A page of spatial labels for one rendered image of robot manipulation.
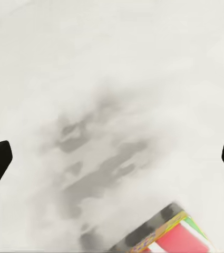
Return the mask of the board game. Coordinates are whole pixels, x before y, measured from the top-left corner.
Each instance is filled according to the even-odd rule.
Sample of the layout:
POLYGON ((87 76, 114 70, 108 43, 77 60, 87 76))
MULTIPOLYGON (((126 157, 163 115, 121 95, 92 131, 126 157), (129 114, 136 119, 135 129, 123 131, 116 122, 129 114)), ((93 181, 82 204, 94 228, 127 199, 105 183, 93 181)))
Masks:
POLYGON ((185 211, 126 253, 218 253, 210 240, 185 211))

